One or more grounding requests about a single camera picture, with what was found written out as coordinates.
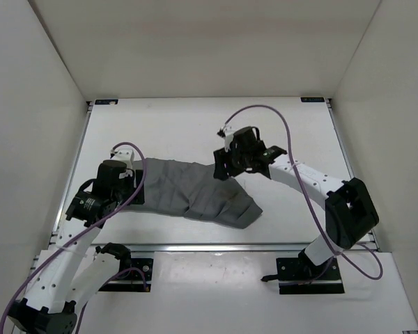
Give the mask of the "grey pleated skirt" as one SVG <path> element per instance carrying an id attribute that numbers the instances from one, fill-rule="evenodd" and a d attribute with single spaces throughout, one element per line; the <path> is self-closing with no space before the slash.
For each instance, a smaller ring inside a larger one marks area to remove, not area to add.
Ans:
<path id="1" fill-rule="evenodd" d="M 144 204 L 126 210 L 245 229 L 263 213 L 237 180 L 213 177 L 214 166 L 147 158 Z"/>

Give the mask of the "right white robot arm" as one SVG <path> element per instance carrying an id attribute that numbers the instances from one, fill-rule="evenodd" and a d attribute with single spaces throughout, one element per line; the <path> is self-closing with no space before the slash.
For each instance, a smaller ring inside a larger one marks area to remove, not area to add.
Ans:
<path id="1" fill-rule="evenodd" d="M 319 236 L 299 254 L 298 269 L 305 278 L 315 278 L 332 257 L 352 248 L 379 223 L 360 179 L 331 177 L 295 160 L 289 150 L 266 147 L 257 127 L 222 127 L 217 134 L 224 146 L 214 152 L 216 179 L 259 173 L 299 191 L 308 205 L 316 203 L 324 210 L 325 225 Z"/>

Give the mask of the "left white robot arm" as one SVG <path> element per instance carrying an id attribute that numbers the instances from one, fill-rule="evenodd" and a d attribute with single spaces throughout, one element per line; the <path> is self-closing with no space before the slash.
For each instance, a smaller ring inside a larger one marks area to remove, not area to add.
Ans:
<path id="1" fill-rule="evenodd" d="M 107 281 L 132 268 L 130 250 L 108 243 L 82 272 L 79 265 L 105 222 L 144 195 L 144 170 L 131 156 L 104 160 L 97 176 L 83 183 L 65 213 L 56 250 L 31 274 L 27 290 L 14 300 L 6 316 L 25 333 L 71 333 L 77 313 Z"/>

